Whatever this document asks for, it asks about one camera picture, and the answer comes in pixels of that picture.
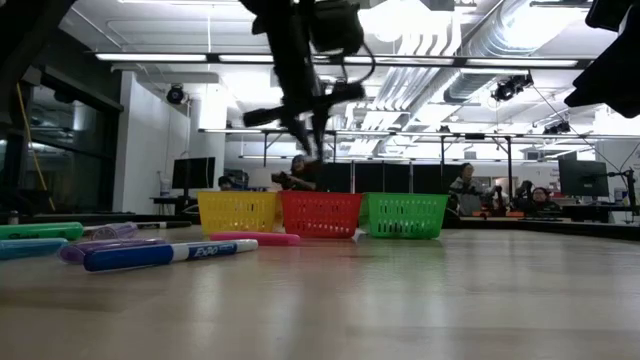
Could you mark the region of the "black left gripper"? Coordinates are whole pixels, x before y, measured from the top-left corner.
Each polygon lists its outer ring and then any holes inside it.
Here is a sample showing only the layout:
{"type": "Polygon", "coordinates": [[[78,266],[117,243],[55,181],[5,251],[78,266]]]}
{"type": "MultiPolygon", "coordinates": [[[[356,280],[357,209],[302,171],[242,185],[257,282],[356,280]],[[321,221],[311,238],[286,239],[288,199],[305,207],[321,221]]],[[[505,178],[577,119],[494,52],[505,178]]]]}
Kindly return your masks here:
{"type": "Polygon", "coordinates": [[[273,70],[283,92],[281,104],[274,108],[260,108],[245,112],[242,121],[246,127],[264,125],[280,120],[288,132],[300,143],[304,152],[311,156],[306,125],[297,115],[313,112],[312,132],[316,145],[316,158],[324,159],[324,137],[329,120],[329,108],[350,100],[361,99],[366,95],[363,82],[365,77],[355,81],[342,81],[333,85],[330,93],[326,92],[323,82],[314,65],[307,59],[301,61],[283,61],[273,59],[273,70]]]}

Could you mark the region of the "white marker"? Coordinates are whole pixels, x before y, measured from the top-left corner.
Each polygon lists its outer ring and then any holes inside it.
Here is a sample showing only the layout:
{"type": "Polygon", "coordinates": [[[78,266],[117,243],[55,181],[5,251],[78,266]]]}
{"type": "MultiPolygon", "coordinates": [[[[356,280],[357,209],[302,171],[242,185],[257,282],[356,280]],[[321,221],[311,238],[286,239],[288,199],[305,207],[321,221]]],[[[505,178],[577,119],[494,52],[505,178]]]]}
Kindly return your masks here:
{"type": "Polygon", "coordinates": [[[191,227],[190,221],[136,222],[137,229],[174,229],[191,227]]]}

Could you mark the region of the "blue Expo marker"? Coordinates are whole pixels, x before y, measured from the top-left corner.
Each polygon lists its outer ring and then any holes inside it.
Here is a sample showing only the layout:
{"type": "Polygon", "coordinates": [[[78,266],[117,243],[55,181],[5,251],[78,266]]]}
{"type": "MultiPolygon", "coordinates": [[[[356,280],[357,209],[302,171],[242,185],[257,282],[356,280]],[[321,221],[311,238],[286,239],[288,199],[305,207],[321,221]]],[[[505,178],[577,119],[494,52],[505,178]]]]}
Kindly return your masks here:
{"type": "Polygon", "coordinates": [[[96,250],[87,254],[83,267],[89,272],[168,265],[174,262],[235,255],[255,251],[257,240],[191,242],[96,250]]]}

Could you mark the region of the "lavender Sharpie highlighter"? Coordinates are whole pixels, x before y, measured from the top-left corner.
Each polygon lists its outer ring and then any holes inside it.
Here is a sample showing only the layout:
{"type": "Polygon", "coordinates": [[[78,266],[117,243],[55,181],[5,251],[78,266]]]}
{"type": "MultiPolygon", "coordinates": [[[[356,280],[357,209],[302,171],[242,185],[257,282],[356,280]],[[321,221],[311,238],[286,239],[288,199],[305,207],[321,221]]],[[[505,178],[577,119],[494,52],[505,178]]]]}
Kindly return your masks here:
{"type": "Polygon", "coordinates": [[[83,235],[91,240],[129,239],[138,232],[135,223],[111,223],[84,228],[83,235]]]}

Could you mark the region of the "green Sharpie highlighter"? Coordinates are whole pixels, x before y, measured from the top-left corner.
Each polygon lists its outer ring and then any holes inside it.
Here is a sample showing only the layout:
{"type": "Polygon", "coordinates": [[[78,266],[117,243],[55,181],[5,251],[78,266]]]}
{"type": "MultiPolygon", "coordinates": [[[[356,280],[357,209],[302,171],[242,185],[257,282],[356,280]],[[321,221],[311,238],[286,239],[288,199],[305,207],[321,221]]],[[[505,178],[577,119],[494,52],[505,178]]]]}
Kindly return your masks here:
{"type": "Polygon", "coordinates": [[[76,240],[84,233],[79,222],[0,225],[0,240],[64,238],[76,240]]]}

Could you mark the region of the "red plastic basket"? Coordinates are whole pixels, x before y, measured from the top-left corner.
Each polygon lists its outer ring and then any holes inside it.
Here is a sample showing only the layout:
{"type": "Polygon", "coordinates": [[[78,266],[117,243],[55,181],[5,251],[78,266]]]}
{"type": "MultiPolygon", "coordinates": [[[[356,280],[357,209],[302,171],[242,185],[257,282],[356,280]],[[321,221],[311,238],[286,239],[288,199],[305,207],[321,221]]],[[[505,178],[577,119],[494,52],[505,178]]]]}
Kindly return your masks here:
{"type": "Polygon", "coordinates": [[[361,194],[280,192],[283,226],[301,238],[350,238],[356,233],[361,194]]]}

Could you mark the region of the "black partition panels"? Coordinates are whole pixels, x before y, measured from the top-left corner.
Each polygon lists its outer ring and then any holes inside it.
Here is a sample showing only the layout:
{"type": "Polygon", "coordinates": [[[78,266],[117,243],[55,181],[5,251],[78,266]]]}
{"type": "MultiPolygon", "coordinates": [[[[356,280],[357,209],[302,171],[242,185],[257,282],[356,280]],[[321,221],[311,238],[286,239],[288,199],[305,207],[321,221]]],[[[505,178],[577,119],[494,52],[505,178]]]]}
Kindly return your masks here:
{"type": "Polygon", "coordinates": [[[458,165],[325,163],[317,180],[329,192],[445,194],[458,173],[458,165]]]}

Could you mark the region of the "black computer monitor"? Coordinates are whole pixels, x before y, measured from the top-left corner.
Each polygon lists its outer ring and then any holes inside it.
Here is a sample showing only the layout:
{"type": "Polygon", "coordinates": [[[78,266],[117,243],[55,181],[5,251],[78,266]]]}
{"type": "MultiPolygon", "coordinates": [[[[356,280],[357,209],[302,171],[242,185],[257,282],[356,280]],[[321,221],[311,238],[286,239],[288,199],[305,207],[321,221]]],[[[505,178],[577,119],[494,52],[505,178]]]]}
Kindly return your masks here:
{"type": "Polygon", "coordinates": [[[215,182],[214,170],[214,157],[177,159],[174,161],[172,188],[212,188],[215,182]]]}
{"type": "Polygon", "coordinates": [[[560,160],[560,190],[565,196],[608,197],[608,172],[604,162],[560,160]]]}

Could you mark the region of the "yellow plastic basket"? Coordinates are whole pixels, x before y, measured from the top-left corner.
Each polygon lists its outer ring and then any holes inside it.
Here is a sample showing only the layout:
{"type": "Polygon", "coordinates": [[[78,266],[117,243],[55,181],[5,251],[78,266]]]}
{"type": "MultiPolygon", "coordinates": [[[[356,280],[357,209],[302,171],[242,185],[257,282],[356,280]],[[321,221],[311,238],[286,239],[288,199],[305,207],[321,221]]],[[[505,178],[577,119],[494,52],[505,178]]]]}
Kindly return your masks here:
{"type": "Polygon", "coordinates": [[[271,232],[278,210],[276,192],[199,192],[197,202],[204,235],[230,231],[271,232]]]}

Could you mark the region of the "pink highlighter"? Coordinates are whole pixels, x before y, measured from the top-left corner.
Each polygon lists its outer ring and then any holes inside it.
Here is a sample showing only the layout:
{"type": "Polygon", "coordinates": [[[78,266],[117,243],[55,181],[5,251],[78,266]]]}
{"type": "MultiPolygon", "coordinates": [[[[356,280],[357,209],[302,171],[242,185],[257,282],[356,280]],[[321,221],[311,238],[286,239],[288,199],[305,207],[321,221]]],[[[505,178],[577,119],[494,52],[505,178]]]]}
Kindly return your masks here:
{"type": "Polygon", "coordinates": [[[269,232],[218,232],[209,236],[211,241],[256,240],[260,246],[298,246],[299,235],[269,232]]]}

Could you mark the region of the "green plastic basket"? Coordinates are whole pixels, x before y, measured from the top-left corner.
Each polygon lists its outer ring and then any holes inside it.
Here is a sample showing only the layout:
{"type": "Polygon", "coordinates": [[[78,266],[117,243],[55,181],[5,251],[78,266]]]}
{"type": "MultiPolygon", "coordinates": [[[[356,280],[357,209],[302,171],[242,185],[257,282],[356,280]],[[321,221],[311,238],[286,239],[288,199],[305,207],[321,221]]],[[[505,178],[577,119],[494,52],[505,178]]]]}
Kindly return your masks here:
{"type": "Polygon", "coordinates": [[[435,239],[447,202],[441,194],[366,193],[359,226],[375,238],[435,239]]]}

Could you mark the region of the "black overhead light beam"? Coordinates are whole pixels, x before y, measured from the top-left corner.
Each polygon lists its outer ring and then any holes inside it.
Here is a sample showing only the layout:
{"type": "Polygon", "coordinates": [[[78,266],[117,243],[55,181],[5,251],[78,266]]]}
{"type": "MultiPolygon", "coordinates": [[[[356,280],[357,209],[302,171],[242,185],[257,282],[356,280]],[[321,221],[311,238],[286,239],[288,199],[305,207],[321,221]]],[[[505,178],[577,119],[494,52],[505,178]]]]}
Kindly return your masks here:
{"type": "MultiPolygon", "coordinates": [[[[152,64],[229,64],[229,65],[271,65],[271,54],[259,53],[106,53],[93,52],[100,61],[111,63],[152,63],[152,64]]],[[[438,67],[438,68],[479,68],[479,69],[546,69],[582,70],[592,58],[536,58],[536,57],[463,57],[463,56],[417,56],[417,55],[313,55],[312,63],[317,65],[349,66],[380,65],[389,67],[438,67]]]]}

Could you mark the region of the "dark purple marker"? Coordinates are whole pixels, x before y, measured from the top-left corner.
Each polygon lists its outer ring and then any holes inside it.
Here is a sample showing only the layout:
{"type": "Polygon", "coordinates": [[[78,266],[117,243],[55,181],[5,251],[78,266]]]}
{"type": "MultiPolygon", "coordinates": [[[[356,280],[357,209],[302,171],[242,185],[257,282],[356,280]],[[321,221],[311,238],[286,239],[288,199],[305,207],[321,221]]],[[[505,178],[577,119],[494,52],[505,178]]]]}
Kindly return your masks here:
{"type": "Polygon", "coordinates": [[[167,241],[161,238],[95,240],[64,246],[58,250],[57,256],[62,262],[66,264],[82,265],[85,256],[95,251],[149,245],[163,245],[166,243],[167,241]]]}

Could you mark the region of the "dark teal highlighter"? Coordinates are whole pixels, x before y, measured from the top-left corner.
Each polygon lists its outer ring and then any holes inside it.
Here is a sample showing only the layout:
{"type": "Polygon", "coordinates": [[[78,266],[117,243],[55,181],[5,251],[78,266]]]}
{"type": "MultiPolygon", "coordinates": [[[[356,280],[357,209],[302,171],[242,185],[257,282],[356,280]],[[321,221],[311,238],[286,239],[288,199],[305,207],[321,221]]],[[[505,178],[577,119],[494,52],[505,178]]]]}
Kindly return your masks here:
{"type": "Polygon", "coordinates": [[[64,238],[0,240],[0,260],[51,255],[67,245],[64,238]]]}

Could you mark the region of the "black background workstation frame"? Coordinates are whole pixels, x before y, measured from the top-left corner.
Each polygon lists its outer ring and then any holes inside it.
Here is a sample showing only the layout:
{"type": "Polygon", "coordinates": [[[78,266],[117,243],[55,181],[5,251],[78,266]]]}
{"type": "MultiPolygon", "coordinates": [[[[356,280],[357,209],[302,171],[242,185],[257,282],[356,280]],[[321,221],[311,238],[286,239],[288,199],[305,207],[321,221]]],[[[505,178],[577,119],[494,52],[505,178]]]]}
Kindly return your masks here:
{"type": "Polygon", "coordinates": [[[407,131],[391,131],[391,130],[330,130],[325,133],[330,137],[330,142],[327,144],[328,149],[325,150],[325,142],[317,151],[320,161],[330,160],[331,162],[337,161],[384,161],[385,156],[382,153],[376,153],[374,149],[368,152],[359,152],[351,155],[339,156],[338,153],[340,142],[342,138],[353,137],[354,142],[351,147],[356,149],[364,148],[365,144],[360,143],[362,141],[369,140],[393,140],[399,138],[407,138],[407,143],[404,147],[411,147],[420,142],[437,143],[440,146],[439,158],[428,158],[427,156],[418,155],[406,155],[405,153],[398,155],[388,156],[387,162],[420,162],[420,161],[436,161],[438,160],[441,168],[447,163],[446,151],[448,145],[466,141],[470,143],[482,143],[492,142],[499,150],[506,154],[505,159],[498,158],[486,158],[486,159],[468,159],[468,162],[487,162],[487,163],[505,163],[507,167],[508,184],[513,182],[513,140],[516,138],[522,138],[522,135],[513,133],[483,133],[483,132],[407,132],[407,131]]]}

